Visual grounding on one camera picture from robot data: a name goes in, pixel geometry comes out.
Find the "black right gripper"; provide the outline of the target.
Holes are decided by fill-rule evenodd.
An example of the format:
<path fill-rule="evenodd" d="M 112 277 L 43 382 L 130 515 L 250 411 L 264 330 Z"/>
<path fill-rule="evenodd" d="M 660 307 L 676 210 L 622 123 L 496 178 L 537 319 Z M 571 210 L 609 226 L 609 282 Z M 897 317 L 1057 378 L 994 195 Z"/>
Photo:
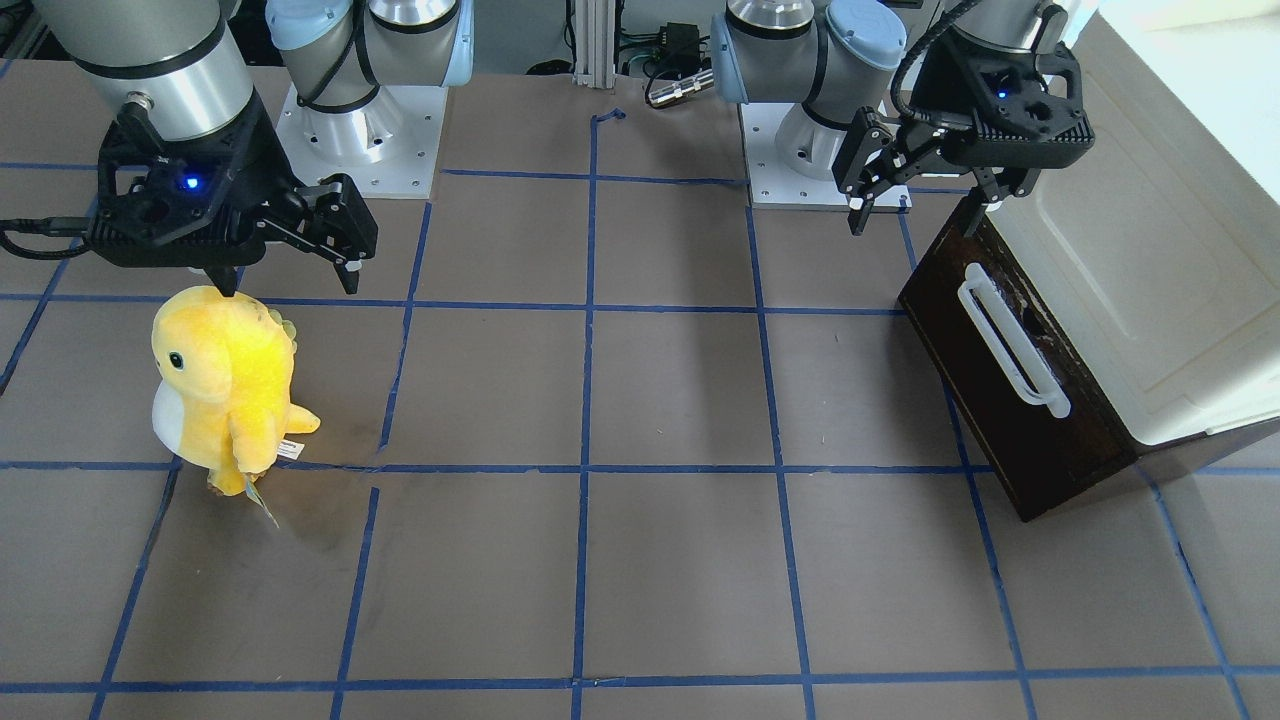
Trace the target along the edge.
<path fill-rule="evenodd" d="M 357 295 L 378 232 L 349 176 L 302 183 L 260 96 L 227 127 L 187 141 L 161 138 L 148 110 L 129 100 L 99 150 L 83 242 L 118 266 L 205 272 L 224 296 L 237 291 L 238 268 L 259 263 L 268 243 L 287 243 L 337 263 L 343 292 Z"/>

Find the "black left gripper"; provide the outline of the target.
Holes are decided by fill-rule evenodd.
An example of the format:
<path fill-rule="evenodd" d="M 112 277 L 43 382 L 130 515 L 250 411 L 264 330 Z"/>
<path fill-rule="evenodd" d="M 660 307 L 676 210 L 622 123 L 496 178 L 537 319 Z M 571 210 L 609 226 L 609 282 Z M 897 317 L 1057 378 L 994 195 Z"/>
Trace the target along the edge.
<path fill-rule="evenodd" d="M 890 101 L 897 126 L 858 109 L 833 163 L 855 237 L 892 187 L 918 176 L 973 176 L 968 199 L 982 213 L 1027 196 L 1043 170 L 1070 167 L 1096 141 L 1080 65 L 1061 41 L 1010 53 L 927 35 L 893 73 Z"/>

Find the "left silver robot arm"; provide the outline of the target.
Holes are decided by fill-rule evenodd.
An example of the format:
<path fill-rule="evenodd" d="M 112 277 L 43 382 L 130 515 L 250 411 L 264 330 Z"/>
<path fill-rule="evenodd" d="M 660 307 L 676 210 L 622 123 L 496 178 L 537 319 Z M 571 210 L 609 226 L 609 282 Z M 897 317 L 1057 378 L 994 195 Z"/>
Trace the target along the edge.
<path fill-rule="evenodd" d="M 801 169 L 832 179 L 860 234 L 876 200 L 923 174 L 974 177 L 963 228 L 1094 146 L 1070 27 L 1085 1 L 942 1 L 910 38 L 882 1 L 728 1 L 714 18 L 727 102 L 783 102 L 813 136 Z"/>

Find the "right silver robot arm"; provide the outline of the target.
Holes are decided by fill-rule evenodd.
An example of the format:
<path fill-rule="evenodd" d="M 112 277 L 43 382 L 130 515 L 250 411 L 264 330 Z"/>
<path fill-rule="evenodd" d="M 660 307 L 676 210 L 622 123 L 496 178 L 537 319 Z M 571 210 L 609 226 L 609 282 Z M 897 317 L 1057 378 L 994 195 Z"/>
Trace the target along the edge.
<path fill-rule="evenodd" d="M 12 222 L 77 237 L 123 268 L 189 268 L 224 295 L 270 243 L 332 266 L 356 293 L 378 250 L 366 191 L 393 191 L 388 163 L 422 193 L 428 141 L 397 88 L 465 85 L 471 1 L 269 1 L 291 74 L 291 120 L 274 123 L 218 1 L 38 1 L 70 59 L 114 110 L 99 150 L 93 214 Z"/>

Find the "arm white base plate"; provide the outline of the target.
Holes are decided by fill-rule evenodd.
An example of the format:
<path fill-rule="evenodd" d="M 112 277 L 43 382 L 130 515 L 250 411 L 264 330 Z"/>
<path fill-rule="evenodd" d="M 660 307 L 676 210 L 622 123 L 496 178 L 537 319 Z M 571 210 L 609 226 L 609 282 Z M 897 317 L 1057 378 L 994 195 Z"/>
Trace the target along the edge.
<path fill-rule="evenodd" d="M 832 172 L 844 131 L 813 120 L 799 104 L 750 102 L 739 109 L 754 208 L 849 210 Z"/>
<path fill-rule="evenodd" d="M 448 97 L 444 87 L 384 86 L 365 108 L 339 115 L 300 106 L 289 87 L 276 135 L 306 184 L 342 173 L 365 199 L 426 200 Z"/>

